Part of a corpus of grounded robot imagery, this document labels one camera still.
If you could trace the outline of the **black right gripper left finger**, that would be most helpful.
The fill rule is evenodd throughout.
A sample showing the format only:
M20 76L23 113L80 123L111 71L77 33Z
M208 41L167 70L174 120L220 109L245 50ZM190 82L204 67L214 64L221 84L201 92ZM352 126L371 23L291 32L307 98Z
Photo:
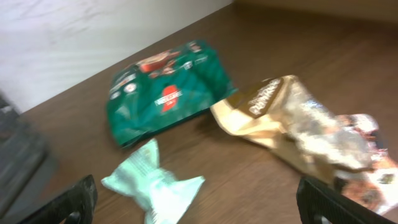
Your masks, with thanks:
M28 214L19 223L91 224L97 199L95 180L92 175L87 175L36 211Z

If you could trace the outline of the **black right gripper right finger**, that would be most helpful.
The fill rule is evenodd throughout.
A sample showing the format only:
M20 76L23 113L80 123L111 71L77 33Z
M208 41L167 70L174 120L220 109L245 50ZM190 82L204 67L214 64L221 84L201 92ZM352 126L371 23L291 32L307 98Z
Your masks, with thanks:
M313 177L300 179L297 206L303 224L395 224L328 188Z

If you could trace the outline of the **mint green snack wrapper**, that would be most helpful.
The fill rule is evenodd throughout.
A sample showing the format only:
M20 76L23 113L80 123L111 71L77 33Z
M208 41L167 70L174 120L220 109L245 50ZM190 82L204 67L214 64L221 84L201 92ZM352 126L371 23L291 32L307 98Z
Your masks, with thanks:
M172 172L161 168L158 143L151 139L101 183L107 189L133 198L145 211L145 223L176 224L204 181L203 176L178 180Z

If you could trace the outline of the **beige brown snack bag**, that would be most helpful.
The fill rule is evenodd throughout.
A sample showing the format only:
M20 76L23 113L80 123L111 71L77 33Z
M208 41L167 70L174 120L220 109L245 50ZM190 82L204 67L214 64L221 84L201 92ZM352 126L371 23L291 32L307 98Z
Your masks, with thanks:
M397 206L397 164L377 121L333 114L294 75L268 78L215 103L232 136L262 145L303 174L382 215Z

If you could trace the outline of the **green Nescafe coffee bag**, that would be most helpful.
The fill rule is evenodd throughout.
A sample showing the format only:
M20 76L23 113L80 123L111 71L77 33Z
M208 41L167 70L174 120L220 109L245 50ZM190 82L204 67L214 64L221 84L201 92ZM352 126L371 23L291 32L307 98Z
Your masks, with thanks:
M116 144L125 147L190 119L235 92L218 54L193 40L116 73L106 114Z

